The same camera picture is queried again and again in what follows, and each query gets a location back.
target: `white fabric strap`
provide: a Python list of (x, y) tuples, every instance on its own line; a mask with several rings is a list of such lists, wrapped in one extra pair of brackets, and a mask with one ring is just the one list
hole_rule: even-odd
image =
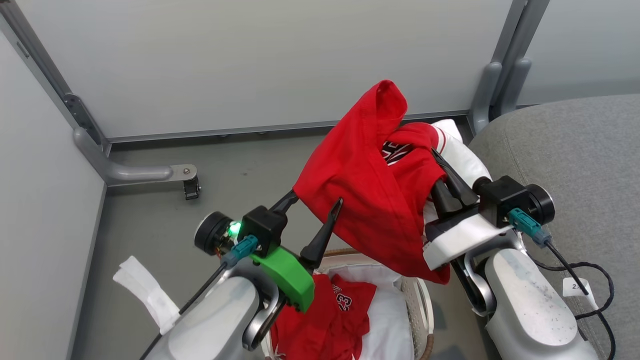
[(142, 301), (162, 335), (171, 330), (180, 317), (179, 309), (138, 259), (130, 256), (127, 261), (120, 264), (120, 269), (113, 276), (113, 280)]
[(509, 225), (498, 229), (482, 215), (475, 214), (462, 220), (433, 241), (427, 242), (422, 248), (422, 255), (427, 266), (435, 270), (512, 228), (513, 226)]

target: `black cable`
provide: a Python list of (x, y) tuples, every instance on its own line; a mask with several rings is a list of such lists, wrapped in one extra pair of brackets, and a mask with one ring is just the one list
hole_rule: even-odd
[[(220, 264), (220, 267), (218, 267), (218, 269), (213, 273), (213, 275), (210, 276), (210, 278), (208, 278), (208, 280), (204, 283), (204, 285), (202, 285), (200, 287), (200, 289), (198, 289), (198, 291), (191, 297), (191, 299), (189, 299), (189, 301), (187, 301), (187, 303), (184, 304), (182, 309), (180, 309), (180, 311), (178, 311), (178, 314), (180, 314), (180, 315), (184, 314), (184, 312), (187, 311), (187, 309), (189, 309), (189, 306), (193, 305), (193, 303), (196, 300), (198, 300), (198, 298), (202, 295), (202, 293), (209, 287), (209, 285), (211, 285), (211, 283), (214, 280), (216, 280), (218, 278), (220, 273), (222, 273), (222, 271), (224, 269), (226, 269), (226, 268), (227, 268), (227, 263)], [(151, 350), (158, 343), (158, 341), (160, 341), (161, 338), (162, 338), (162, 334), (156, 335), (156, 337), (153, 339), (153, 341), (151, 341), (151, 344), (149, 344), (149, 346), (147, 347), (145, 352), (140, 357), (140, 360), (145, 360), (147, 358), (147, 356), (149, 355)]]
[(602, 275), (604, 275), (604, 277), (607, 278), (607, 282), (609, 283), (609, 298), (607, 299), (605, 304), (600, 309), (597, 309), (597, 310), (594, 310), (594, 311), (590, 311), (588, 313), (576, 315), (575, 319), (576, 320), (580, 320), (580, 319), (583, 319), (583, 318), (588, 318), (588, 317), (593, 316), (593, 315), (597, 315), (598, 316), (598, 318), (602, 322), (602, 325), (604, 326), (604, 329), (607, 331), (607, 335), (609, 336), (609, 342), (611, 343), (611, 349), (609, 350), (609, 356), (607, 357), (607, 359), (608, 360), (612, 360), (613, 357), (616, 355), (616, 338), (615, 338), (615, 336), (613, 334), (613, 331), (611, 330), (611, 326), (609, 325), (609, 322), (607, 321), (607, 319), (602, 314), (602, 311), (606, 310), (611, 305), (611, 302), (613, 301), (613, 296), (615, 294), (615, 290), (614, 290), (614, 286), (613, 286), (613, 280), (611, 279), (611, 276), (609, 275), (609, 273), (607, 273), (602, 268), (602, 266), (600, 266), (598, 264), (588, 263), (586, 261), (581, 261), (579, 263), (566, 264), (565, 266), (548, 266), (548, 265), (545, 265), (545, 264), (539, 262), (538, 260), (534, 259), (533, 257), (531, 257), (531, 255), (529, 255), (529, 257), (531, 258), (531, 260), (533, 260), (533, 262), (538, 267), (543, 268), (545, 270), (549, 270), (549, 271), (564, 271), (564, 270), (569, 270), (569, 269), (573, 269), (573, 268), (590, 267), (590, 268), (595, 268), (595, 269), (599, 270), (600, 272), (602, 272)]
[(213, 275), (211, 275), (211, 277), (207, 280), (207, 282), (205, 282), (204, 285), (202, 285), (202, 287), (200, 287), (200, 289), (195, 293), (195, 295), (193, 295), (191, 299), (189, 299), (189, 301), (187, 301), (187, 303), (184, 304), (182, 309), (178, 311), (178, 314), (180, 315), (184, 314), (184, 312), (187, 311), (187, 309), (189, 309), (189, 306), (191, 306), (196, 300), (198, 300), (200, 295), (202, 295), (202, 293), (209, 287), (209, 285), (211, 285), (211, 283), (215, 279), (217, 279), (220, 273), (222, 273), (222, 271), (226, 268), (227, 268), (227, 263), (220, 264), (220, 267), (216, 270), (216, 272), (214, 272)]
[(608, 360), (612, 360), (616, 355), (616, 338), (613, 336), (613, 331), (611, 330), (611, 326), (609, 326), (609, 322), (604, 318), (604, 315), (600, 310), (596, 310), (596, 315), (600, 318), (604, 329), (607, 331), (607, 335), (609, 335), (609, 341), (611, 342), (611, 349), (609, 350)]
[(575, 280), (576, 284), (578, 284), (578, 286), (580, 287), (580, 290), (582, 290), (583, 294), (589, 295), (589, 292), (587, 291), (587, 288), (584, 287), (584, 284), (582, 283), (582, 281), (580, 281), (580, 279), (578, 278), (578, 275), (575, 275), (575, 272), (569, 266), (569, 263), (567, 263), (566, 260), (563, 258), (563, 256), (560, 255), (560, 252), (556, 249), (555, 246), (553, 246), (553, 244), (551, 244), (551, 241), (545, 241), (545, 245), (549, 248), (549, 250), (551, 250), (551, 252), (554, 253), (554, 255), (558, 258), (558, 260), (560, 260), (562, 265), (564, 265), (564, 268), (566, 269), (566, 271), (569, 272), (571, 277), (573, 277), (573, 280)]
[(140, 357), (140, 360), (144, 360), (147, 358), (147, 355), (149, 355), (149, 353), (151, 352), (151, 349), (153, 349), (154, 346), (158, 343), (158, 341), (160, 341), (160, 338), (162, 338), (162, 334), (158, 332), (158, 335), (156, 335), (154, 340), (151, 341), (151, 344), (147, 346), (147, 349), (145, 350), (144, 354), (142, 354), (142, 356)]

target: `gray floor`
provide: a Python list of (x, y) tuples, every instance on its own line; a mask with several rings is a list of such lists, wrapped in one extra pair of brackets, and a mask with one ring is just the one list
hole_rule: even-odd
[[(240, 218), (257, 205), (270, 206), (291, 189), (322, 138), (230, 136), (214, 143), (115, 151), (111, 157), (127, 165), (195, 164), (202, 193), (192, 201), (184, 200), (181, 189), (108, 193), (72, 359), (137, 359), (157, 327), (144, 306), (111, 279), (118, 264), (136, 256), (181, 306), (218, 266), (217, 258), (193, 245), (201, 219), (216, 210)], [(283, 245), (299, 252), (321, 223), (301, 203), (288, 216)], [(329, 244), (329, 249), (343, 247), (347, 245), (338, 238)], [(457, 279), (447, 286), (429, 284), (429, 291), (436, 315), (432, 359), (497, 358)]]

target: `green led light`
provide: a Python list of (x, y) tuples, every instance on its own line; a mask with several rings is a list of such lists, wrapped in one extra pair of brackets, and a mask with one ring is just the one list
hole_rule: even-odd
[(242, 227), (242, 223), (234, 221), (229, 225), (229, 235), (237, 236), (240, 233), (240, 227)]

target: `white wall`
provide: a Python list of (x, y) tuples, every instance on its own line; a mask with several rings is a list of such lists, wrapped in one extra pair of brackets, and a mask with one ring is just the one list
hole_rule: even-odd
[(640, 93), (640, 2), (551, 0), (518, 104)]
[(0, 359), (66, 359), (104, 183), (11, 36), (0, 33)]
[(379, 80), (467, 110), (511, 0), (18, 0), (104, 134), (338, 121)]

